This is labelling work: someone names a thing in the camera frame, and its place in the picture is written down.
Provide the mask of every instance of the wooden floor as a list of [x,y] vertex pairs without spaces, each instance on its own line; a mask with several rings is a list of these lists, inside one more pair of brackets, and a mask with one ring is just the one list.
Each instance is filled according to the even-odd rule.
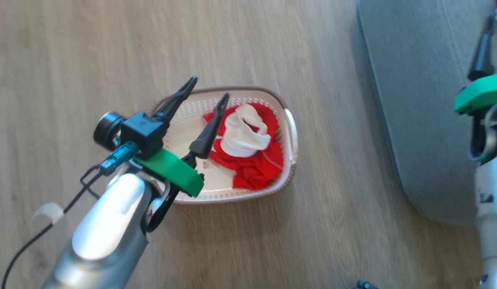
[[[171,208],[129,288],[478,286],[476,230],[426,220],[397,185],[346,0],[0,0],[0,280],[47,223],[34,212],[65,205],[107,155],[92,141],[101,115],[147,110],[190,75],[278,92],[297,174],[267,199]],[[92,204],[32,246],[8,288],[39,288]]]

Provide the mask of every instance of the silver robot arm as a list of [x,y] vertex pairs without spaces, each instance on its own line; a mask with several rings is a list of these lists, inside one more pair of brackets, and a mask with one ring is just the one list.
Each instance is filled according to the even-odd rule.
[[116,178],[81,221],[42,288],[124,288],[148,244],[142,222],[152,193],[137,175]]
[[487,161],[475,172],[477,227],[480,232],[484,273],[481,289],[497,289],[497,104],[485,117]]

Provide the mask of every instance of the camera lens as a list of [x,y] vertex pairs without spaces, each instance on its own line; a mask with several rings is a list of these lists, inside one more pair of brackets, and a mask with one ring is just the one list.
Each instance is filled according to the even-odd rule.
[[120,125],[126,119],[115,112],[109,112],[103,115],[95,126],[93,140],[103,146],[106,150],[114,151],[117,143],[115,142],[116,134],[120,130]]

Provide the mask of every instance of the white cloth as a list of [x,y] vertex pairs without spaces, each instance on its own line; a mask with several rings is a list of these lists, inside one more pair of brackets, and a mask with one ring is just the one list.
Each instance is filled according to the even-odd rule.
[[[254,132],[247,123],[259,129]],[[230,156],[251,157],[257,151],[267,149],[270,140],[267,125],[256,109],[250,104],[243,104],[225,118],[225,132],[220,146]]]

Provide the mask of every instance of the gray ottoman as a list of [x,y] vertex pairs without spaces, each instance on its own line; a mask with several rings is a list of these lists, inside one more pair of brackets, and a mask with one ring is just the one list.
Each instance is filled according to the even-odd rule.
[[[453,112],[491,0],[359,0],[375,91],[405,194],[426,217],[474,222],[471,120]],[[497,68],[497,32],[493,43]]]

